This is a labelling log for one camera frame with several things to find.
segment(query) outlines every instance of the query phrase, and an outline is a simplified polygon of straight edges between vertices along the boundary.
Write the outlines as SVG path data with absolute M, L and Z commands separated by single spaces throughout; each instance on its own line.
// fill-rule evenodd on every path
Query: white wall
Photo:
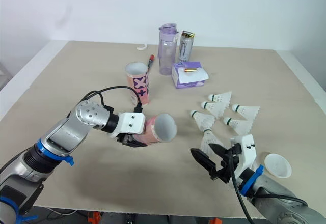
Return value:
M 2 63 L 15 74 L 50 39 L 156 44 L 176 22 L 195 45 L 295 50 L 326 88 L 326 0 L 2 0 Z

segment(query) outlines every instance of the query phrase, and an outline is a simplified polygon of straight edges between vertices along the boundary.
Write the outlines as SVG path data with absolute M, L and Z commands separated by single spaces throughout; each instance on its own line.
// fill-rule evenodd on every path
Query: canned drink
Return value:
M 194 43 L 195 33 L 183 31 L 180 39 L 179 62 L 188 62 Z

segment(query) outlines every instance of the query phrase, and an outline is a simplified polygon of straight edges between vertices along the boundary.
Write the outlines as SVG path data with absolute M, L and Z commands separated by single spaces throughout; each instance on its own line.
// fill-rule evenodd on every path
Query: transparent plastic bottle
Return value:
M 164 24 L 159 28 L 159 30 L 157 55 L 159 60 L 159 72 L 162 75 L 171 75 L 177 48 L 177 24 Z

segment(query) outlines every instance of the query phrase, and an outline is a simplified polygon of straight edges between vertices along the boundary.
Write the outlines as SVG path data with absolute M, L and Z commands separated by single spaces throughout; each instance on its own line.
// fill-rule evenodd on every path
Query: small box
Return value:
M 197 69 L 194 72 L 184 72 L 185 69 Z M 208 74 L 200 62 L 180 62 L 173 65 L 172 80 L 176 88 L 199 87 L 208 79 Z

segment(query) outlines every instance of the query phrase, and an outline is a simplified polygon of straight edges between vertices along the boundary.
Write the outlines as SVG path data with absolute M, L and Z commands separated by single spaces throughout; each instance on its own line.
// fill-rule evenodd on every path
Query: purple bottle cap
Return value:
M 161 39 L 167 42 L 173 41 L 175 35 L 178 33 L 177 24 L 175 23 L 164 24 L 158 29 L 160 30 Z

